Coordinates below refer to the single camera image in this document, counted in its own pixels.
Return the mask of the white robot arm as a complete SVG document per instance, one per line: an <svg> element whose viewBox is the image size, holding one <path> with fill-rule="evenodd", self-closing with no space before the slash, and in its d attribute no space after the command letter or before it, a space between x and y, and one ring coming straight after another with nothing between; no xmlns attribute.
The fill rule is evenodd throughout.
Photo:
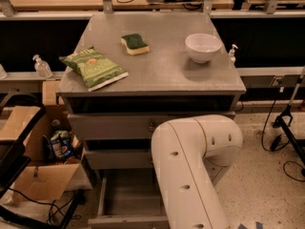
<svg viewBox="0 0 305 229"><path fill-rule="evenodd" d="M170 120L152 135L152 161L171 229L230 229L214 189L238 157L243 136L230 118Z"/></svg>

